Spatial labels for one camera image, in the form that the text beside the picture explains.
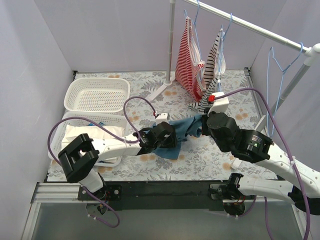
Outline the blue tank top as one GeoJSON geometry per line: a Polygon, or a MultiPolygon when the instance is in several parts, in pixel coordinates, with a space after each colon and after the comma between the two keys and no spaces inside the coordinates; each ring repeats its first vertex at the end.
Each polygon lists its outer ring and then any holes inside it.
{"type": "Polygon", "coordinates": [[[182,143],[188,140],[188,136],[199,138],[202,135],[202,115],[170,121],[169,124],[175,128],[177,144],[172,148],[156,148],[152,151],[141,149],[138,155],[154,153],[164,159],[176,160],[179,157],[182,143]]]}

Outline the light blue wire hanger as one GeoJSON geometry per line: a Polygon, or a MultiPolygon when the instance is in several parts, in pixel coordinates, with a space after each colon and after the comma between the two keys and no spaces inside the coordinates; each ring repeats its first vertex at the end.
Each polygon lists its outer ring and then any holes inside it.
{"type": "Polygon", "coordinates": [[[266,133],[268,137],[272,137],[275,133],[275,125],[271,120],[271,116],[273,118],[276,117],[276,112],[280,105],[280,97],[282,93],[283,83],[286,76],[288,69],[299,59],[300,55],[303,51],[303,43],[300,43],[300,50],[298,55],[293,59],[292,62],[285,65],[284,67],[281,66],[280,62],[276,58],[275,48],[272,46],[268,51],[267,56],[267,69],[266,69],[266,101],[269,103],[270,100],[270,93],[277,93],[277,98],[274,101],[272,107],[272,114],[266,114],[266,133]],[[270,80],[270,77],[273,77],[274,74],[270,73],[270,70],[276,70],[276,78],[275,80],[270,80]]]}

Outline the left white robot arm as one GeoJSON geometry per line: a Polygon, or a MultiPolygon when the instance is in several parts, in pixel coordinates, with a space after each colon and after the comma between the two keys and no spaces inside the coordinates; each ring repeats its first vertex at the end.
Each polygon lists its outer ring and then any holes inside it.
{"type": "Polygon", "coordinates": [[[159,148],[177,146],[175,128],[167,122],[144,128],[124,137],[97,139],[87,133],[80,134],[59,154],[58,159],[68,183],[79,183],[95,200],[106,196],[106,184],[94,170],[96,162],[123,156],[149,154],[159,148]]]}

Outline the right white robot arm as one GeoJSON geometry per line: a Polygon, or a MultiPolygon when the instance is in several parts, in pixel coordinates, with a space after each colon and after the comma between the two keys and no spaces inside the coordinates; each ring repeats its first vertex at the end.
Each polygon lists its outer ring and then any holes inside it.
{"type": "Polygon", "coordinates": [[[225,113],[202,115],[202,134],[211,136],[219,150],[244,162],[274,172],[279,179],[260,179],[232,173],[226,184],[211,191],[216,197],[235,200],[263,196],[282,200],[311,215],[320,214],[320,173],[289,158],[269,137],[252,129],[241,129],[225,113]],[[303,196],[306,195],[308,206],[303,196]]]}

